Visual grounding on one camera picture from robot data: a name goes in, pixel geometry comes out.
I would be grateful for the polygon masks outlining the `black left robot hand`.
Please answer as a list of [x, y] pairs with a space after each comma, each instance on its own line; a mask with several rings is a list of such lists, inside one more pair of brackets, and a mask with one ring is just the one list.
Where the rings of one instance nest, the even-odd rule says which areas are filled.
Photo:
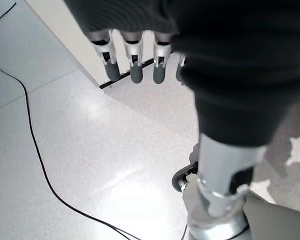
[[195, 95], [201, 188], [251, 182], [281, 121], [300, 101], [300, 0], [68, 0], [91, 41], [116, 29], [171, 34]]

